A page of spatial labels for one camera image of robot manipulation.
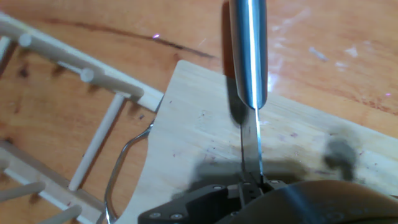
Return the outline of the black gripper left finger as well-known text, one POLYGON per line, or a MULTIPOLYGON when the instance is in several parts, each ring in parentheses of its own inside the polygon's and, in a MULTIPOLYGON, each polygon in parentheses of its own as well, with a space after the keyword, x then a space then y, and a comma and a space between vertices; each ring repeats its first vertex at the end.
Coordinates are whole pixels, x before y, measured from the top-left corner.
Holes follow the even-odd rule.
POLYGON ((141 213, 138 224, 228 224, 261 195, 254 182, 207 185, 141 213))

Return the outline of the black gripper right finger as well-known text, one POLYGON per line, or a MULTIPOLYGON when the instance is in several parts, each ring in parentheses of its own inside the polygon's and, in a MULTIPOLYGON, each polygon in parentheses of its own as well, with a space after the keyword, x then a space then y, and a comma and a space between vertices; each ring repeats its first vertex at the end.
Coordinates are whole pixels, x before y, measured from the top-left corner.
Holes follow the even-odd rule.
POLYGON ((283 187, 286 187, 286 184, 281 180, 265 180, 262 185, 262 190, 264 192, 270 192, 283 187))

